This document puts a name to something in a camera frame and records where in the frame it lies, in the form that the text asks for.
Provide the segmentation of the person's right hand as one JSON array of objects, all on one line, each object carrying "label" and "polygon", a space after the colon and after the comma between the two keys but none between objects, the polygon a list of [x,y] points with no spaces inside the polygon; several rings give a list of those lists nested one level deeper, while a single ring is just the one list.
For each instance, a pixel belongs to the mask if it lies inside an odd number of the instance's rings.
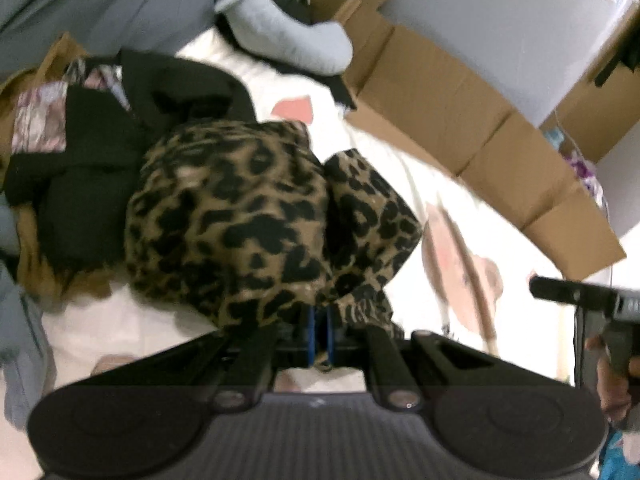
[{"label": "person's right hand", "polygon": [[585,349],[597,352],[597,393],[603,413],[611,422],[621,422],[631,409],[639,403],[639,384],[629,382],[639,379],[639,357],[633,356],[624,374],[612,369],[605,352],[605,344],[600,335],[586,340]]}]

